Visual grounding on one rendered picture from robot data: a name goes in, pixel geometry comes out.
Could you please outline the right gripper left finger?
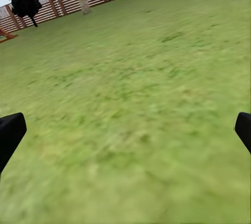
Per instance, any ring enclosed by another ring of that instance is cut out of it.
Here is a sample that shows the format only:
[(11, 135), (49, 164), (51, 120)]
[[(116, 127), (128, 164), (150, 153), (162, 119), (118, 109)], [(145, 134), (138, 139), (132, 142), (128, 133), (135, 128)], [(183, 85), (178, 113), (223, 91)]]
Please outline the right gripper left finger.
[(0, 173), (4, 170), (26, 132), (27, 127), (22, 112), (0, 119)]

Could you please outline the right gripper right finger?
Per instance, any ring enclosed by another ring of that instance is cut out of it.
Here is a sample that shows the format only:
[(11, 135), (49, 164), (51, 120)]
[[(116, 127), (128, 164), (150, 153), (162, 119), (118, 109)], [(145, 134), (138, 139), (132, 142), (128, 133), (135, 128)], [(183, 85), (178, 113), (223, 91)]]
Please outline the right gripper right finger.
[(235, 131), (251, 153), (251, 114), (244, 112), (239, 113), (236, 120)]

